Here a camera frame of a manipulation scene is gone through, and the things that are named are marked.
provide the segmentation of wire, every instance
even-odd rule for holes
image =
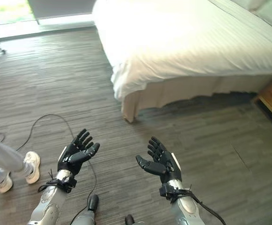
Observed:
[[[212,210],[211,208],[207,207],[206,205],[204,205],[193,193],[191,193],[190,195],[181,195],[179,197],[177,197],[175,200],[177,200],[178,198],[183,198],[183,197],[192,197],[199,205],[201,205],[206,211],[208,211],[209,213],[211,213],[213,216],[217,217],[221,223],[223,225],[226,225],[224,219],[214,210]]]
[[[6,135],[4,133],[2,133],[2,132],[0,132],[0,135],[2,135],[2,138],[1,138],[0,142],[3,143],[5,138],[6,138]]]
[[[32,127],[31,127],[31,130],[30,130],[30,132],[29,132],[29,136],[28,136],[27,140],[26,140],[20,147],[18,147],[18,148],[16,149],[16,151],[18,151],[18,150],[21,149],[24,145],[26,145],[26,143],[28,143],[29,139],[30,139],[31,136],[32,136],[32,132],[33,132],[33,129],[34,129],[34,126],[36,125],[36,123],[37,123],[39,120],[41,120],[41,119],[43,119],[44,117],[47,117],[47,116],[57,116],[57,117],[61,118],[61,119],[67,124],[68,129],[69,129],[69,131],[70,131],[70,133],[71,133],[71,136],[72,136],[72,138],[74,138],[74,135],[73,135],[73,133],[72,133],[72,130],[71,130],[71,128],[70,128],[68,122],[66,121],[66,119],[64,119],[63,117],[61,117],[61,116],[59,116],[59,115],[57,115],[57,114],[46,114],[46,115],[44,115],[44,116],[39,117],[39,118],[33,123]]]
[[[39,117],[39,118],[33,123],[32,127],[31,127],[31,130],[30,130],[30,132],[29,132],[29,136],[28,136],[27,140],[26,140],[20,147],[18,147],[18,148],[16,149],[16,151],[20,150],[23,146],[26,145],[26,143],[28,143],[28,141],[30,140],[30,138],[31,138],[31,136],[32,136],[32,132],[33,132],[33,129],[34,129],[34,126],[36,125],[36,123],[37,123],[38,121],[40,121],[42,118],[47,117],[47,116],[56,116],[56,117],[61,118],[61,119],[66,123],[66,125],[68,126],[68,129],[69,129],[69,131],[70,131],[70,134],[71,134],[72,138],[74,138],[74,134],[73,134],[73,132],[72,132],[72,129],[70,128],[70,126],[69,126],[68,122],[66,121],[66,119],[64,119],[62,116],[59,116],[59,115],[57,115],[57,114],[46,114],[46,115],[43,115],[43,116]],[[75,218],[76,218],[83,210],[85,210],[85,209],[88,207],[89,198],[90,198],[91,194],[93,193],[93,191],[95,190],[96,185],[97,185],[97,176],[96,176],[95,170],[94,170],[92,164],[90,163],[90,161],[88,161],[88,163],[89,163],[89,166],[91,167],[91,170],[92,170],[92,172],[93,172],[93,174],[94,174],[94,178],[95,178],[94,186],[93,186],[93,188],[91,189],[91,191],[90,191],[90,193],[89,193],[89,195],[88,195],[88,197],[87,197],[87,204],[86,204],[86,206],[85,206],[83,209],[81,209],[81,210],[74,216],[74,218],[73,218],[72,221],[70,222],[70,225],[72,224],[72,222],[74,221],[74,219],[75,219]]]
[[[92,171],[93,171],[93,174],[94,174],[94,178],[95,178],[94,186],[93,186],[92,190],[90,191],[90,193],[89,193],[89,195],[88,195],[88,197],[87,197],[87,204],[86,204],[86,206],[85,206],[84,208],[82,208],[82,209],[74,216],[74,218],[71,220],[71,222],[70,222],[69,225],[71,225],[71,224],[73,223],[74,219],[75,219],[75,218],[76,218],[83,210],[85,210],[85,209],[88,207],[88,201],[89,201],[90,195],[92,194],[92,192],[93,192],[94,189],[96,188],[96,184],[97,184],[96,173],[95,173],[94,168],[93,168],[92,164],[90,163],[90,161],[88,161],[88,163],[89,163],[89,165],[90,165],[90,167],[91,167],[91,169],[92,169]]]

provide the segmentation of bed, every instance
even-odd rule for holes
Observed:
[[[93,16],[129,122],[141,109],[272,80],[272,26],[230,0],[97,0]]]

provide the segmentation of white bed sheet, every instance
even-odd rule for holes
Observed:
[[[272,74],[272,27],[230,0],[98,0],[93,15],[120,101],[180,76]]]

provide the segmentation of person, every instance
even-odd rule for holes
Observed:
[[[40,161],[40,156],[33,151],[27,152],[23,157],[0,142],[0,193],[5,193],[13,187],[11,172],[23,175],[28,184],[37,182],[40,178]]]

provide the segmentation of white sneaker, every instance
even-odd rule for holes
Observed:
[[[10,178],[10,172],[7,172],[6,177],[0,183],[0,193],[5,193],[13,187],[13,181]]]
[[[33,172],[25,177],[25,180],[28,184],[33,184],[37,182],[40,178],[40,156],[35,153],[34,151],[29,151],[25,155],[25,158],[23,160],[24,162],[27,162],[33,166]]]

